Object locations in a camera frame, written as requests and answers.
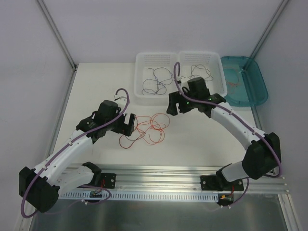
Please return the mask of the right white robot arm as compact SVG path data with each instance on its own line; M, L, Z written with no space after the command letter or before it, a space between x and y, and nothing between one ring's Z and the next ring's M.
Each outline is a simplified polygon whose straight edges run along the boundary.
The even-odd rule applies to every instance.
M178 90L168 95L168 114L176 116L197 109L221 124L246 151L242 161L222 167L210 180L206 180L206 187L226 191L237 180L270 177L271 170L282 168L280 139L277 134L267 134L249 125L224 97L217 93L210 94L201 77L188 81L175 80L175 84Z

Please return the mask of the left white perforated basket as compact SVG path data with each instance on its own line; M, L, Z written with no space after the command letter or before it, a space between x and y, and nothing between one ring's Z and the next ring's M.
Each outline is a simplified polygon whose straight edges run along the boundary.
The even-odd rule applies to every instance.
M175 91L173 52L140 52L136 55L134 94L141 105L168 104L168 94Z

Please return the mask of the white perforated basket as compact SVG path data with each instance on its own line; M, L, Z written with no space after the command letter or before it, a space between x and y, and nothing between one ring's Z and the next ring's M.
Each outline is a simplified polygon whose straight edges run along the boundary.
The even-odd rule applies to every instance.
M141 105L168 104L168 94L175 91L173 52L140 52L136 55L134 94Z
M211 94L228 93L220 56L211 51L181 51L178 56L180 76L202 77Z

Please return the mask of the right white perforated basket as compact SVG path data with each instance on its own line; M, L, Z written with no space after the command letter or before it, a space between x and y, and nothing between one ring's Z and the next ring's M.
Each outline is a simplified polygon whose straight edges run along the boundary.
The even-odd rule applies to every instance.
M180 76L202 77L211 94L228 93L220 56L211 51L181 51L178 56Z

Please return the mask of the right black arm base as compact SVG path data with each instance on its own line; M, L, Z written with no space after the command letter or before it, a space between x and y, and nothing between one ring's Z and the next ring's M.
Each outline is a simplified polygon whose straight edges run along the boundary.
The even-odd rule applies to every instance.
M216 175L200 176L200 184L202 191L244 191L244 184L241 179L232 182L226 181L224 178L219 178Z

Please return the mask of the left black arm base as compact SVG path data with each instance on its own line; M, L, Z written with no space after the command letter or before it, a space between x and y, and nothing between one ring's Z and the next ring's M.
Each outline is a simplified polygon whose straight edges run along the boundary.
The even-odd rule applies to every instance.
M116 186L115 173L101 173L99 178L95 181L95 186L106 189L114 189Z

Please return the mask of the teal plastic tray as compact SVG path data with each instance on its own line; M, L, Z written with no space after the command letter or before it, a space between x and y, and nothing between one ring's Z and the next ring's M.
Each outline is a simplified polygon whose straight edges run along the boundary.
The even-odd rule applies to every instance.
M265 103L268 91L257 62L246 56L221 58L228 93L226 101L234 107L252 107Z

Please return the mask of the aluminium mounting rail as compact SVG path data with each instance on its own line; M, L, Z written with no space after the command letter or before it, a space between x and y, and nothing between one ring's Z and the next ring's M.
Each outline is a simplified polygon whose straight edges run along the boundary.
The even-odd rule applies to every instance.
M200 192L200 176L214 175L219 167L172 167L97 164L103 173L115 173L118 191ZM284 177L250 180L248 193L289 194Z

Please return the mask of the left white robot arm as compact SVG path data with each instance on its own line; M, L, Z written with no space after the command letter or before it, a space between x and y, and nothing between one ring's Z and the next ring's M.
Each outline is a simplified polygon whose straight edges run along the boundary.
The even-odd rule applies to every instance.
M130 114L129 122L125 123L125 110L129 103L127 97L103 101L98 110L78 123L60 149L34 168L24 167L19 172L22 217L32 217L25 213L26 203L32 205L37 212L45 213L55 205L59 196L66 192L82 185L97 187L100 184L101 170L91 162L82 164L68 174L63 174L63 171L73 160L90 150L108 131L125 136L132 134L135 114Z

